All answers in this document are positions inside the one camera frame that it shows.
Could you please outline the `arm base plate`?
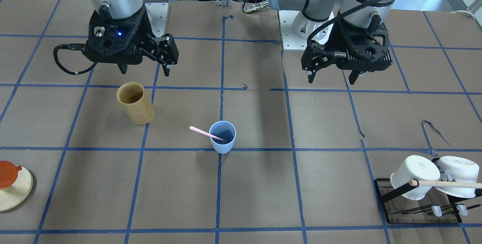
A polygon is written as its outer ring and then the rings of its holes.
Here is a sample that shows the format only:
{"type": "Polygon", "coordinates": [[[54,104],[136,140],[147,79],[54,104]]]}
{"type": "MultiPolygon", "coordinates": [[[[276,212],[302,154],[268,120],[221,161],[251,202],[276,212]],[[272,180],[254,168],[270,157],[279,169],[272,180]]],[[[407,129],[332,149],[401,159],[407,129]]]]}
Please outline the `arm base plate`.
{"type": "Polygon", "coordinates": [[[164,2],[145,3],[145,6],[152,33],[155,37],[160,38],[166,33],[165,28],[167,23],[169,4],[164,2]]]}
{"type": "Polygon", "coordinates": [[[303,52],[307,47],[309,35],[324,22],[310,21],[301,11],[278,11],[284,52],[303,52]]]}

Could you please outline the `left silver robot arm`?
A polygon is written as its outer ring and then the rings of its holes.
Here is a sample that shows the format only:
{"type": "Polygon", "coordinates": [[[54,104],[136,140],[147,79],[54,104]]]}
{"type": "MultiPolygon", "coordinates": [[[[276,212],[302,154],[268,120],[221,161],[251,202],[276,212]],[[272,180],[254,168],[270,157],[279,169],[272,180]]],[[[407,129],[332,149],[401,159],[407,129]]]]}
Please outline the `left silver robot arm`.
{"type": "Polygon", "coordinates": [[[366,72],[392,65],[389,34],[384,24],[395,0],[265,0],[244,8],[251,14],[264,7],[295,11],[291,29],[305,41],[301,68],[308,82],[331,65],[349,70],[350,84],[366,72]]]}

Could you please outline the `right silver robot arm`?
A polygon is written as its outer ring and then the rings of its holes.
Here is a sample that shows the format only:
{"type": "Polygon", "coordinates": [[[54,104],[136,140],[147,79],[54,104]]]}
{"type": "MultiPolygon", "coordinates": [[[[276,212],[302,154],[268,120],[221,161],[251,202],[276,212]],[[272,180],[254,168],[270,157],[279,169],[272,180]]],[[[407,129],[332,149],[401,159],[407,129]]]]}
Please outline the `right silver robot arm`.
{"type": "Polygon", "coordinates": [[[169,76],[179,58],[174,37],[165,31],[168,3],[174,1],[91,0],[95,10],[83,55],[91,62],[116,64],[123,74],[148,57],[169,76]]]}

